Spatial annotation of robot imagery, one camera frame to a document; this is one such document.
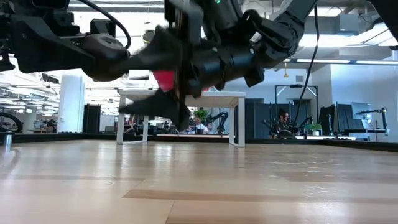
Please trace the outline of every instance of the ceiling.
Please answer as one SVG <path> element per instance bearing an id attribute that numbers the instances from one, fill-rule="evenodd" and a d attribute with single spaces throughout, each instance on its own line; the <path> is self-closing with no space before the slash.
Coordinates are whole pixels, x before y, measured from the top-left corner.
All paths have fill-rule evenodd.
<path id="1" fill-rule="evenodd" d="M 146 29 L 154 29 L 157 24 L 166 25 L 164 16 L 157 9 L 162 9 L 161 1 L 133 1 L 133 0 L 101 0 L 93 1 L 99 6 L 105 8 L 109 12 L 113 12 L 112 15 L 121 21 L 127 28 L 132 37 L 132 47 L 129 49 L 131 52 L 135 52 L 144 47 L 142 41 L 142 35 Z M 271 16 L 280 9 L 282 0 L 273 1 L 257 1 L 257 0 L 244 0 L 240 1 L 242 8 L 256 9 L 260 14 L 264 16 Z M 91 12 L 87 7 L 81 5 L 79 1 L 71 1 L 70 10 L 75 14 L 75 23 L 81 27 L 81 32 L 90 31 L 90 21 L 94 18 L 104 18 L 103 15 L 97 12 Z M 374 10 L 369 7 L 368 4 L 363 0 L 321 0 L 318 3 L 319 16 L 321 17 L 336 17 L 341 14 L 342 11 L 347 10 L 349 14 L 355 15 L 357 22 L 361 24 L 361 29 L 369 27 L 367 22 L 362 21 L 363 19 L 372 20 Z M 308 20 L 307 27 L 313 26 L 311 19 Z M 322 32 L 327 31 L 328 21 L 322 21 Z M 116 36 L 122 42 L 126 42 L 126 38 L 123 36 L 121 30 L 117 30 Z M 322 35 L 320 41 L 321 45 L 317 53 L 317 58 L 325 59 L 384 59 L 391 55 L 391 50 L 388 47 L 380 47 L 379 42 L 367 43 L 361 46 L 339 46 L 331 47 L 330 43 L 348 42 L 350 36 L 341 36 L 337 34 Z M 314 43 L 315 36 L 306 34 L 301 43 L 308 42 Z M 314 46 L 301 44 L 302 45 L 297 53 L 294 55 L 295 58 L 311 58 Z M 306 65 L 289 65 L 289 68 L 306 68 Z M 284 65 L 279 65 L 276 68 L 284 68 Z M 101 104 L 104 113 L 106 114 L 117 114 L 118 107 L 118 91 L 117 89 L 122 88 L 157 88 L 157 83 L 154 77 L 150 75 L 149 80 L 132 80 L 134 77 L 142 77 L 149 75 L 148 70 L 134 70 L 129 75 L 120 78 L 113 82 L 99 83 L 93 82 L 87 76 L 83 74 L 81 70 L 74 71 L 57 71 L 48 72 L 47 74 L 57 78 L 61 81 L 62 74 L 73 72 L 81 73 L 85 77 L 86 86 L 86 97 L 87 103 Z M 39 113 L 56 113 L 58 102 L 59 102 L 59 84 L 46 83 L 42 79 L 41 73 L 35 74 L 23 74 L 18 70 L 11 72 L 0 73 L 0 105 L 10 108 L 18 108 L 23 106 L 39 105 Z"/>

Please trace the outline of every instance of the white pillar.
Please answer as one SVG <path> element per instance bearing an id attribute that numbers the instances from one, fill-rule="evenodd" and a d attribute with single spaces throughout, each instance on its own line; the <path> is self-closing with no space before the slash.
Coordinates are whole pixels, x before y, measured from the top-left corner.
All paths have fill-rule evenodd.
<path id="1" fill-rule="evenodd" d="M 82 132 L 85 82 L 81 71 L 65 71 L 61 78 L 57 132 Z"/>
<path id="2" fill-rule="evenodd" d="M 24 134 L 28 134 L 28 133 L 33 133 L 33 130 L 35 129 L 35 120 L 36 120 L 36 113 L 37 112 L 37 108 L 36 107 L 26 107 L 25 110 L 25 116 L 24 116 L 24 129 L 22 130 L 22 132 Z"/>

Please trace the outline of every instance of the computer monitor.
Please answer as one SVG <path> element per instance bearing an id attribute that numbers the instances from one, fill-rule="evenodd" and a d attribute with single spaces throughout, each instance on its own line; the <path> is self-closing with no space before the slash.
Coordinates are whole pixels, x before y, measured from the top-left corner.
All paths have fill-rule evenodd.
<path id="1" fill-rule="evenodd" d="M 372 114 L 366 113 L 372 110 L 369 103 L 351 103 L 351 109 L 353 111 L 353 119 L 372 120 Z"/>

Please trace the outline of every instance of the wooden floor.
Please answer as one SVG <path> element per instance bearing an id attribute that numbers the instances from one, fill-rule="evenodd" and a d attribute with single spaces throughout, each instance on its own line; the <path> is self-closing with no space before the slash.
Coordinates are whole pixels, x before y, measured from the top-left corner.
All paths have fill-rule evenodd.
<path id="1" fill-rule="evenodd" d="M 1 224 L 396 224 L 398 154 L 114 141 L 15 145 Z"/>

